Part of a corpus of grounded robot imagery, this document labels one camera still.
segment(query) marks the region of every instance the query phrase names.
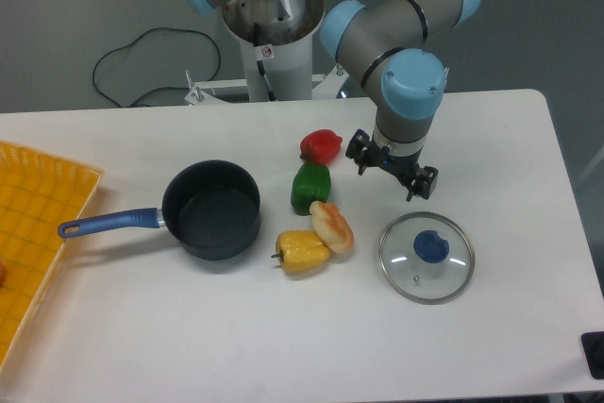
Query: yellow plastic basket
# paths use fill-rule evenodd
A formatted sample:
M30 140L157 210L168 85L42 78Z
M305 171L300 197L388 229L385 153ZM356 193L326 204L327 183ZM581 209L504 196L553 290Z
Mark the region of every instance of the yellow plastic basket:
M102 175L0 141L0 370L62 259L59 224L81 215Z

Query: black saucepan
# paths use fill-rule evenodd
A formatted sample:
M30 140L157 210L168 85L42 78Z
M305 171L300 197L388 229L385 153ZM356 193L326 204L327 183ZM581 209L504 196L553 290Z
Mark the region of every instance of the black saucepan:
M260 193L244 168L224 160L187 167L168 185L161 210L147 208L78 219L59 226L74 238L123 227L168 227L182 247L205 260L243 252L260 230Z

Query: yellow bell pepper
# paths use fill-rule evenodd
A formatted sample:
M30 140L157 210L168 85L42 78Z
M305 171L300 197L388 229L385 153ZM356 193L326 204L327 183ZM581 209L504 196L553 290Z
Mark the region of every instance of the yellow bell pepper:
M329 258L329 249L314 231L284 231L277 237L276 254L286 273L299 273L321 266Z

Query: glass lid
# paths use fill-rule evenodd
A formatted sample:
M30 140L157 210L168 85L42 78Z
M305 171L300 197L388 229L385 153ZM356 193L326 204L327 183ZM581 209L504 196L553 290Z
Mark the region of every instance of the glass lid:
M394 289L421 304L453 299L474 272L474 252L463 231L433 212L393 221L379 242L379 259Z

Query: gray floor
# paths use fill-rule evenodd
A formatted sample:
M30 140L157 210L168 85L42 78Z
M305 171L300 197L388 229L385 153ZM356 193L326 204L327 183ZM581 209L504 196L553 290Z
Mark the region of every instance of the gray floor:
M340 1L326 0L327 8ZM360 1L371 7L382 0ZM601 0L483 0L475 17L428 44L451 68L451 92L533 88L545 94L601 282L604 165L589 164L604 145L602 6ZM156 26L209 33L222 52L218 78L243 77L238 48L219 16L199 17L186 0L0 0L0 26L0 112L110 108L92 89L92 67ZM154 87L185 85L185 69L203 80L216 62L202 38L159 34L109 58L100 84L128 104ZM317 43L315 73L332 64ZM180 104L181 96L147 101Z

